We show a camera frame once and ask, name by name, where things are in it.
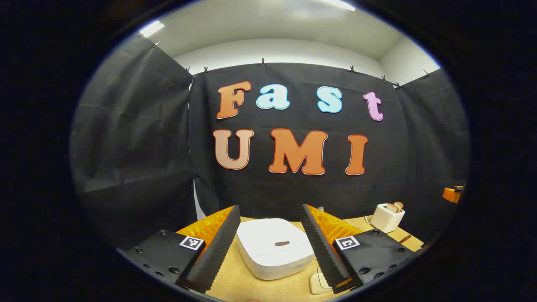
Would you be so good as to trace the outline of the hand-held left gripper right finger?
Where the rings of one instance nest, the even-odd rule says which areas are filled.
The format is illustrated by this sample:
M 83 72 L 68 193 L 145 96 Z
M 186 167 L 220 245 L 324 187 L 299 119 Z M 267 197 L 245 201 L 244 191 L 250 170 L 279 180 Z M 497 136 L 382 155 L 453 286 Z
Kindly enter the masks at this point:
M 371 287 L 409 265 L 417 254 L 383 231 L 361 231 L 310 205 L 301 224 L 334 294 Z

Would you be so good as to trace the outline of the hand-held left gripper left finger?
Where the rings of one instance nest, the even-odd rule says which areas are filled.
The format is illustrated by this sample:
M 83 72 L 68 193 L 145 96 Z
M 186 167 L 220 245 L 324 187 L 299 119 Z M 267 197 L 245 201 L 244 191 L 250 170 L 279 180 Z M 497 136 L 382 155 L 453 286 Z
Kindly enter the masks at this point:
M 120 254 L 173 286 L 208 291 L 240 224 L 240 207 L 220 210 L 178 231 L 161 229 Z

